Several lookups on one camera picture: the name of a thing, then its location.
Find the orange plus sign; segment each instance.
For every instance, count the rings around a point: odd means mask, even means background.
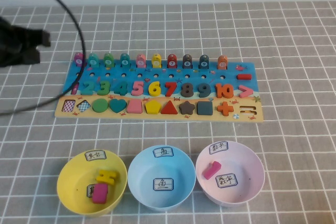
[[[223,102],[222,105],[217,106],[217,111],[222,111],[223,116],[229,116],[229,112],[233,112],[233,106],[228,106],[227,102]]]

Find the checkered diamond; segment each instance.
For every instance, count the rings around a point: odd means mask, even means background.
[[[91,105],[88,103],[87,100],[84,100],[77,105],[77,108],[79,109],[80,112],[84,112],[85,110],[87,110],[90,107],[91,107]]]
[[[63,112],[71,112],[73,111],[73,108],[75,107],[75,100],[65,100],[64,104],[63,104],[63,108],[62,111]]]

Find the wooden number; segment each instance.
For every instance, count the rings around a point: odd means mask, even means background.
[[[182,85],[181,96],[192,97],[194,95],[194,87],[191,83],[185,83]]]
[[[97,91],[98,95],[107,95],[110,93],[110,82],[109,81],[101,81],[100,82],[100,90]]]
[[[175,91],[175,89],[177,87],[177,83],[176,82],[166,82],[166,84],[164,86],[166,88],[168,88],[167,93],[166,93],[166,97],[170,97],[173,94],[173,92]]]
[[[137,97],[143,94],[143,81],[135,81],[131,95]]]
[[[158,81],[152,82],[148,87],[148,93],[152,97],[157,97],[161,94],[160,83]]]
[[[93,81],[85,81],[84,83],[84,89],[80,92],[82,95],[92,95],[93,90],[95,88],[94,82]]]
[[[201,83],[198,85],[197,90],[199,91],[199,97],[204,98],[210,95],[211,89],[210,85],[207,83]]]
[[[127,82],[120,82],[114,89],[115,94],[126,95],[127,94]]]
[[[230,99],[233,97],[233,86],[231,84],[225,84],[221,85],[220,83],[217,83],[216,86],[216,92],[217,92],[217,98],[226,98]]]

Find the wooden puzzle board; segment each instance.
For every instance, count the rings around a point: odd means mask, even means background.
[[[131,67],[121,67],[121,62],[115,60],[114,68],[106,68],[103,60],[100,60],[99,68],[92,68],[86,65],[84,73],[79,81],[78,91],[76,94],[68,94],[59,99],[56,107],[56,117],[67,118],[110,118],[110,119],[146,119],[146,120],[170,120],[170,121],[231,121],[231,122],[262,122],[264,120],[262,115],[261,101],[259,97],[259,89],[257,84],[257,76],[253,63],[242,62],[229,62],[227,70],[218,70],[217,62],[209,62],[209,69],[199,69],[198,62],[193,62],[193,69],[183,69],[182,62],[178,62],[178,67],[175,69],[165,68],[167,62],[162,61],[163,68],[152,68],[151,61],[146,61],[146,68],[137,68],[135,60],[131,60]],[[72,62],[68,76],[65,82],[64,90],[71,85],[75,80],[76,74],[79,72],[80,67]],[[252,75],[251,80],[237,80],[237,74],[248,73]],[[82,95],[81,90],[85,88],[85,81],[93,81],[94,92],[93,95]],[[107,95],[98,95],[97,91],[100,90],[100,82],[108,81],[110,83],[110,92]],[[127,94],[115,94],[115,88],[122,82],[127,82]],[[142,95],[134,97],[131,95],[133,83],[135,81],[144,82],[144,92]],[[148,88],[153,81],[159,81],[161,87],[161,94],[157,97],[149,95]],[[166,97],[167,88],[166,82],[176,82],[177,88],[170,97]],[[193,85],[194,95],[190,98],[185,98],[181,95],[181,87],[185,83]],[[210,85],[211,93],[205,98],[200,98],[197,86],[201,83]],[[234,96],[230,99],[224,97],[217,98],[215,84],[220,83],[231,84],[234,87]],[[253,94],[240,98],[241,91],[238,89],[239,85],[244,85],[253,89]],[[97,113],[92,109],[92,103],[96,99],[106,99],[110,102],[112,99],[124,99],[129,103],[132,99],[140,99],[142,101],[142,113],[133,114],[127,113],[125,108],[119,113],[114,113],[110,108],[102,113]],[[162,105],[162,108],[170,100],[173,102],[178,114],[147,114],[145,104],[151,100],[156,100]],[[179,105],[184,101],[189,101],[195,105],[195,110],[192,115],[181,114]],[[209,101],[212,102],[213,114],[212,115],[198,115],[197,102]],[[229,116],[223,116],[222,112],[216,110],[218,105],[222,102],[227,102],[228,105],[233,106],[234,111],[229,113]]]

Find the black cable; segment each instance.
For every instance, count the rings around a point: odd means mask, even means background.
[[[75,85],[77,84],[77,82],[79,81],[79,79],[81,78],[83,72],[84,72],[84,68],[85,68],[85,63],[86,63],[86,49],[85,49],[85,42],[84,42],[84,37],[83,37],[83,33],[78,25],[78,22],[76,21],[76,18],[74,17],[74,15],[72,14],[72,12],[69,10],[69,8],[63,3],[62,0],[56,0],[62,7],[63,9],[67,12],[67,14],[69,14],[71,20],[73,21],[73,23],[75,24],[75,27],[78,31],[78,34],[79,34],[79,38],[80,38],[80,41],[81,41],[81,45],[82,45],[82,53],[83,53],[83,62],[82,62],[82,66],[80,68],[80,71],[78,73],[78,76],[77,78],[74,80],[74,82],[70,85],[70,87],[64,91],[63,93],[59,94],[58,96],[54,97],[54,98],[51,98],[47,101],[44,101],[44,102],[41,102],[37,105],[32,105],[32,106],[27,106],[27,107],[24,107],[22,109],[18,109],[18,110],[8,110],[8,111],[4,111],[4,112],[0,112],[0,116],[2,115],[11,115],[11,114],[16,114],[16,113],[19,113],[19,112],[24,112],[24,111],[28,111],[28,110],[33,110],[33,109],[36,109],[36,108],[40,108],[42,106],[45,106],[47,104],[50,104],[56,100],[58,100],[59,98],[65,96],[70,90],[72,90]]]

